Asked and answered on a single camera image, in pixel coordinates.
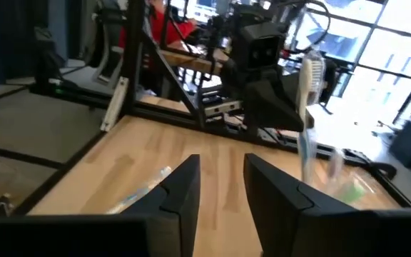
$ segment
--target gray floor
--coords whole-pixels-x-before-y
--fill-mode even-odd
[[[110,89],[90,81],[92,73],[93,69],[85,68],[66,78],[79,86],[110,93]],[[32,79],[10,82],[30,81]],[[8,89],[0,86],[0,93],[12,89],[15,87]],[[101,110],[89,111],[86,106],[22,91],[0,100],[0,148],[64,162],[98,133],[102,117]],[[315,118],[329,119],[322,111],[316,111]],[[354,131],[353,135],[357,143],[361,143],[356,145],[360,148],[358,150],[378,161],[387,161],[396,166],[399,172],[394,183],[411,200],[411,171],[387,155],[385,146],[370,133]],[[10,193],[14,203],[18,204],[53,172],[49,168],[0,158],[0,195]]]

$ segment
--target black cable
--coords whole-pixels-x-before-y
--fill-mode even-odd
[[[282,6],[288,6],[288,5],[291,5],[291,4],[307,4],[307,3],[316,4],[318,6],[321,6],[325,10],[326,17],[328,18],[328,25],[327,25],[326,29],[323,31],[323,33],[321,34],[321,36],[315,42],[311,43],[311,45],[309,45],[305,49],[290,51],[290,54],[304,54],[304,53],[307,53],[308,51],[310,51],[312,49],[312,47],[314,45],[317,45],[317,44],[321,43],[321,41],[323,41],[325,39],[325,37],[328,35],[328,31],[329,31],[329,28],[331,26],[331,14],[330,14],[328,8],[326,7],[326,5],[323,2],[317,1],[317,0],[307,0],[307,1],[306,0],[294,0],[294,1],[287,1],[285,3],[278,4],[278,6],[282,7]]]
[[[286,137],[282,134],[282,132],[280,132],[278,129],[276,129],[276,131],[277,131],[278,136],[281,137],[281,139],[283,140],[283,143],[287,144],[288,142],[286,140]]]
[[[16,94],[16,93],[18,93],[20,91],[23,91],[23,90],[27,90],[28,87],[29,87],[29,85],[20,85],[20,86],[21,86],[21,88],[19,88],[19,89],[15,89],[15,90],[0,94],[0,99],[2,99],[4,97],[7,97],[7,96],[11,96],[11,95]]]

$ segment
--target window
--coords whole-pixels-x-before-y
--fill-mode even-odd
[[[378,71],[357,67],[343,98],[374,106],[376,111],[384,109],[385,120],[390,120],[396,116],[410,92],[411,79],[390,74],[382,76]]]
[[[172,0],[171,5],[179,9],[178,15],[183,16],[183,8],[185,7],[184,0]],[[216,2],[211,0],[204,1],[188,1],[186,7],[186,17],[195,19],[196,21],[207,23],[210,17],[217,15],[215,11]]]
[[[366,0],[320,0],[328,8],[331,14],[349,19],[357,19],[374,23],[382,9],[382,4]],[[308,4],[308,7],[318,11],[324,8],[316,4]]]
[[[411,0],[388,1],[378,25],[411,33]]]
[[[411,38],[375,30],[360,64],[411,76]]]
[[[270,7],[270,2],[269,2],[269,1],[264,1],[264,2],[263,2],[263,8],[266,9],[266,10],[268,10],[269,7]]]
[[[307,12],[296,35],[297,49],[305,49],[315,42],[328,26],[328,18]],[[370,28],[337,19],[331,20],[328,35],[320,50],[328,56],[354,62]]]

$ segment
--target black metal frame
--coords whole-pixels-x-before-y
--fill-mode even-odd
[[[182,85],[179,83],[176,75],[169,67],[166,60],[163,58],[159,47],[155,44],[153,39],[146,33],[149,29],[146,23],[148,15],[148,7],[146,0],[130,1],[128,7],[127,17],[131,17],[126,24],[126,32],[128,40],[126,42],[123,53],[123,67],[121,76],[129,80],[128,90],[126,93],[123,107],[119,117],[124,115],[138,116],[145,119],[172,124],[187,129],[211,133],[217,136],[232,138],[239,141],[254,143],[260,146],[267,146],[271,148],[278,148],[280,150],[297,153],[296,138],[286,136],[286,143],[279,144],[270,141],[264,141],[257,136],[250,136],[248,134],[238,133],[237,128],[233,128],[232,124],[224,126],[224,124],[217,124],[216,126],[204,126],[198,122],[200,120],[200,112],[198,111],[197,103],[189,98],[186,92],[182,94],[182,100],[190,114],[180,112],[173,109],[167,109],[162,106],[146,104],[136,101],[136,85],[138,84],[139,68],[141,64],[141,49],[142,45],[146,47],[154,61],[162,69],[169,82],[177,84],[181,89]],[[96,108],[106,108],[110,102],[110,96],[102,95],[96,92],[87,91],[75,87],[51,88],[52,85],[33,85],[30,91],[35,94],[50,96],[65,101],[72,101],[78,104],[85,104]],[[24,215],[28,213],[63,177],[66,175],[85,155],[95,146],[99,140],[105,135],[104,132],[98,133],[92,138],[80,151],[78,151],[61,169],[52,175],[45,183],[43,183],[34,193],[32,193],[15,211],[15,215]],[[326,145],[318,145],[318,158],[329,160],[333,148]],[[345,163],[350,166],[359,166],[368,171],[372,177],[378,181],[383,188],[402,206],[411,208],[411,201],[404,196],[390,181],[388,176],[369,165],[365,158],[362,158],[353,152],[346,152]]]
[[[357,24],[357,25],[361,25],[361,26],[366,26],[366,27],[369,27],[369,28],[370,28],[370,30],[369,30],[369,32],[368,32],[368,34],[367,34],[364,42],[362,43],[362,46],[361,46],[360,50],[358,51],[358,54],[357,54],[357,56],[356,56],[356,58],[355,58],[352,71],[355,71],[355,69],[356,69],[357,67],[361,67],[361,68],[364,68],[364,69],[370,69],[370,70],[374,70],[374,71],[379,71],[379,72],[382,72],[382,73],[384,73],[384,74],[392,74],[392,75],[395,75],[395,76],[398,76],[398,77],[411,79],[411,76],[408,76],[408,75],[405,75],[405,74],[401,74],[401,73],[397,73],[397,72],[391,72],[391,71],[386,71],[386,70],[383,70],[383,69],[379,69],[379,68],[375,68],[375,67],[371,67],[371,66],[366,66],[366,65],[363,65],[363,64],[360,64],[360,63],[359,63],[359,60],[361,59],[362,55],[364,54],[364,50],[365,50],[366,46],[368,45],[368,43],[369,43],[369,41],[370,41],[370,38],[371,38],[371,36],[373,35],[373,32],[374,32],[376,29],[382,30],[382,31],[392,32],[392,33],[395,33],[395,34],[399,34],[399,35],[401,35],[401,36],[406,36],[406,37],[410,37],[410,38],[411,38],[411,33],[410,33],[410,32],[401,31],[401,30],[397,30],[397,29],[390,29],[390,28],[387,28],[387,27],[379,26],[379,25],[378,25],[378,21],[381,19],[382,15],[383,15],[383,12],[385,11],[385,8],[386,8],[386,6],[387,6],[387,4],[388,4],[388,1],[389,1],[389,0],[377,0],[377,1],[373,1],[373,2],[376,2],[376,3],[382,4],[382,8],[381,8],[381,10],[380,10],[380,13],[377,15],[377,17],[376,17],[376,19],[375,19],[375,21],[374,21],[373,23],[372,23],[372,22],[367,22],[367,21],[361,21],[361,20],[358,20],[358,19],[349,19],[349,18],[347,18],[347,17],[339,16],[339,15],[336,15],[336,14],[331,14],[330,16],[331,16],[332,19],[337,19],[337,20],[340,20],[340,21],[346,21],[346,22],[350,22],[350,23],[353,23],[353,24]],[[308,8],[308,11],[309,11],[310,13],[312,13],[312,14],[318,14],[318,15],[322,15],[322,16],[325,16],[325,15],[326,15],[326,13],[325,13],[324,11],[319,11],[319,10],[316,10],[316,9]],[[342,96],[343,96],[343,93],[345,92],[345,90],[346,90],[346,88],[347,88],[347,85],[348,85],[349,82],[350,82],[350,79],[351,79],[351,76],[348,76],[348,77],[345,79],[345,81],[344,81],[344,83],[343,83],[343,86],[340,88],[338,97],[342,97]]]
[[[123,68],[121,76],[128,78],[129,85],[123,104],[123,108],[120,113],[120,117],[123,115],[139,116],[141,118],[150,119],[154,121],[160,121],[167,124],[172,124],[174,126],[181,126],[187,129],[193,129],[197,131],[202,131],[205,133],[211,133],[217,136],[223,136],[232,138],[239,141],[245,141],[249,143],[254,143],[260,146],[267,146],[271,148],[278,148],[284,151],[290,151],[293,153],[298,152],[296,138],[287,137],[287,143],[282,145],[280,143],[273,143],[270,141],[264,141],[257,136],[251,136],[248,134],[238,133],[237,130],[232,130],[232,126],[204,126],[198,123],[198,112],[195,103],[191,102],[188,98],[186,92],[183,91],[182,85],[179,84],[176,75],[172,72],[166,60],[160,53],[159,47],[155,44],[153,39],[147,34],[147,23],[146,15],[148,13],[148,6],[146,1],[131,1],[131,15],[128,15],[130,21],[126,24],[126,32],[129,38],[132,40],[127,41],[125,45],[125,53],[123,55]],[[136,85],[138,83],[138,67],[141,65],[141,47],[147,48],[149,54],[153,57],[154,61],[158,63],[163,73],[166,75],[167,79],[174,85],[177,84],[178,88],[181,89],[184,98],[187,98],[186,102],[183,101],[191,114],[186,114],[173,109],[167,109],[162,106],[157,106],[153,104],[146,104],[141,102],[136,102]],[[325,160],[329,160],[331,153],[333,152],[333,147],[326,145],[318,145],[317,157]],[[387,190],[387,192],[403,207],[411,207],[411,202],[391,183],[390,179],[383,174],[380,170],[375,167],[368,165],[366,160],[361,159],[359,156],[347,152],[345,157],[345,163],[351,166],[359,166],[367,170],[382,186]]]
[[[185,1],[185,7],[184,7],[184,10],[183,10],[184,17],[186,17],[185,15],[186,15],[187,6],[188,6],[188,0]],[[165,15],[164,15],[164,20],[163,20],[163,30],[161,32],[161,42],[160,42],[161,49],[166,50],[166,51],[171,51],[171,52],[176,53],[176,54],[182,54],[182,55],[187,55],[187,56],[190,56],[190,57],[199,58],[201,55],[193,53],[193,50],[187,44],[186,44],[186,47],[188,49],[188,52],[181,51],[181,50],[178,50],[178,49],[174,49],[174,48],[169,47],[168,45],[166,45],[166,35],[167,35],[167,32],[168,32],[168,23],[169,22],[174,26],[177,33],[181,36],[182,40],[185,41],[185,39],[183,38],[183,35],[181,34],[180,30],[178,29],[176,23],[174,22],[174,20],[171,16],[171,8],[172,8],[171,0],[167,0],[167,2],[166,2],[166,12],[165,12]]]
[[[8,86],[21,86],[21,87],[19,89],[14,89],[4,94],[0,94],[0,99],[3,99],[7,96],[12,96],[14,94],[17,94],[29,88],[29,85],[23,85],[23,84],[20,84],[20,85],[8,84]],[[10,158],[16,161],[23,161],[23,162],[32,163],[35,165],[45,166],[45,167],[54,168],[54,169],[58,169],[62,166],[62,163],[59,163],[57,161],[52,161],[46,158],[32,156],[32,155],[28,155],[25,153],[19,153],[19,152],[10,151],[6,149],[2,149],[2,148],[0,148],[0,157]]]

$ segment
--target black cord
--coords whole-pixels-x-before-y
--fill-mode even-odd
[[[294,1],[288,1],[288,2],[285,2],[285,3],[278,4],[278,6],[280,7],[280,6],[288,6],[288,5],[291,5],[291,4],[307,4],[307,3],[316,4],[316,5],[322,7],[325,10],[326,17],[328,18],[328,25],[327,25],[326,29],[323,31],[323,33],[321,34],[321,36],[315,42],[311,43],[311,45],[309,45],[305,49],[291,51],[290,52],[291,54],[304,54],[304,53],[307,53],[308,51],[310,51],[314,45],[317,45],[317,44],[321,43],[321,41],[323,41],[325,39],[325,37],[328,35],[329,28],[331,27],[331,13],[329,12],[326,5],[321,1],[317,1],[317,0],[307,0],[307,1],[306,0],[294,0]]]
[[[288,141],[286,140],[286,137],[282,134],[282,132],[280,132],[278,129],[276,129],[276,131],[277,131],[278,136],[281,137],[281,139],[283,140],[283,143],[287,144]]]

